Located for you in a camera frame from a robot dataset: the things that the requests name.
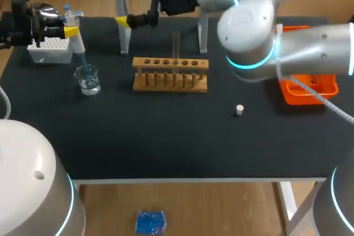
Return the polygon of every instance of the white cable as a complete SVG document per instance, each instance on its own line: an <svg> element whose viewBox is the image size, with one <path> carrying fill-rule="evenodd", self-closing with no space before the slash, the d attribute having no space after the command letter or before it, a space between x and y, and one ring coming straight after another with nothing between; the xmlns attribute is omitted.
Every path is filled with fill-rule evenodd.
<svg viewBox="0 0 354 236"><path fill-rule="evenodd" d="M7 97L6 93L0 86L0 95L4 98L5 104L6 104L6 114L4 119L9 119L10 114L11 114L11 103L9 97Z"/></svg>
<svg viewBox="0 0 354 236"><path fill-rule="evenodd" d="M332 111L334 111L336 114L338 114L342 118L346 119L349 123L354 124L354 117L353 116L350 116L349 114L347 114L343 110L339 109L337 106L335 106L333 103L331 103L328 99L323 98L323 96L319 95L312 88L310 88L309 86L303 84L301 81L297 80L296 78L294 78L292 76L289 76L287 78L290 79L291 81L293 81L294 83L296 83L297 85L301 86L301 88L303 88L303 89L307 90L308 92L312 93L316 99L319 99L321 102L323 102L323 104L325 106L330 108Z"/></svg>
<svg viewBox="0 0 354 236"><path fill-rule="evenodd" d="M278 24L277 25L277 41L276 41L276 53L275 53L275 62L276 62L276 68L277 68L277 76L279 80L284 79L285 77L282 76L282 69L280 67L280 40L281 36L283 33L283 25ZM324 98L323 96L319 95L315 90L307 86L306 84L303 84L301 81L299 81L297 78L293 76L288 76L286 77L293 81L295 84L299 85L301 88L304 90L307 90L310 92L316 99L321 101L325 106L330 108L332 111L334 111L336 114L347 120L349 123L354 124L354 117L350 116L343 110L339 109L339 107L335 106L333 103L331 103L328 99Z"/></svg>

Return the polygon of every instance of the small white cap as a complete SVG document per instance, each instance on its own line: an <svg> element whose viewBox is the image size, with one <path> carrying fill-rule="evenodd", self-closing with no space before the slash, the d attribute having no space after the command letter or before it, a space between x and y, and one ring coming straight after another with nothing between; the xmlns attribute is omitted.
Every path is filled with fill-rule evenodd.
<svg viewBox="0 0 354 236"><path fill-rule="evenodd" d="M243 109L244 109L243 105L239 104L238 106L236 106L236 113L237 114L242 114Z"/></svg>

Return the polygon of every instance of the black tabletop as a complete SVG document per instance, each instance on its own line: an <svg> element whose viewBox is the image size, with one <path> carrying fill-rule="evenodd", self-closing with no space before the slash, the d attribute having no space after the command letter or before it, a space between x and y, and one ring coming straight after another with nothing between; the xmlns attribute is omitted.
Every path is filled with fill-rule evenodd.
<svg viewBox="0 0 354 236"><path fill-rule="evenodd" d="M323 106L287 106L276 80L237 79L217 40L216 19L209 22L208 54L200 55L196 22L162 18L155 29L134 30L130 53L123 56L114 19L82 19L87 60L98 68L101 84L93 97L80 93L75 59L35 65L26 48L14 49L1 78L11 119L42 132L73 179L326 177L354 146L352 126ZM171 57L177 29L181 58L210 61L208 92L133 91L132 58ZM354 113L353 79L337 81L333 103ZM245 108L239 117L238 104Z"/></svg>

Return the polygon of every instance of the test tube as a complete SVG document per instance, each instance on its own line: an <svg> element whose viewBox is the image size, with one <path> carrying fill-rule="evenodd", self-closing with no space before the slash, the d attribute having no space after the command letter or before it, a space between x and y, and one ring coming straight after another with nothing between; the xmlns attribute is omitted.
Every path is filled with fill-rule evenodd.
<svg viewBox="0 0 354 236"><path fill-rule="evenodd" d="M173 31L172 33L172 58L179 59L179 44L180 44L180 32L178 30ZM178 79L178 68L174 67L172 73L177 74Z"/></svg>

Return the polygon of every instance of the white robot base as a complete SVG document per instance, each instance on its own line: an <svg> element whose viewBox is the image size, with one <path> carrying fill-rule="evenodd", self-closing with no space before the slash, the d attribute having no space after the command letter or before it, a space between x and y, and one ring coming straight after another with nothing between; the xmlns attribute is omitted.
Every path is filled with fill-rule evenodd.
<svg viewBox="0 0 354 236"><path fill-rule="evenodd" d="M48 140L0 120L0 236L81 236L85 211Z"/></svg>

